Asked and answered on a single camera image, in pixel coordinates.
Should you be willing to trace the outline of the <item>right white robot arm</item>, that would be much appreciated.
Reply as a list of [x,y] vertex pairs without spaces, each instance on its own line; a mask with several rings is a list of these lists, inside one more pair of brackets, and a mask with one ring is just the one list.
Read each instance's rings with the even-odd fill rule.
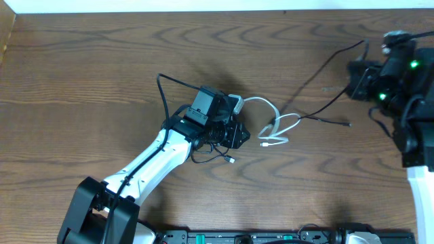
[[414,205],[419,243],[433,242],[433,49],[396,51],[384,63],[347,64],[347,94],[374,102],[393,120],[388,133],[401,153]]

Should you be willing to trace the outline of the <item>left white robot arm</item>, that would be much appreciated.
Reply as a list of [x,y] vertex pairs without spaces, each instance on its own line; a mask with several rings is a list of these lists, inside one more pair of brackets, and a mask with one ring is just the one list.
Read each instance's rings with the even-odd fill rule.
[[204,144],[238,149],[250,133],[235,117],[200,126],[174,115],[154,142],[130,164],[99,182],[78,185],[58,243],[153,243],[155,231],[139,223],[140,206],[173,169]]

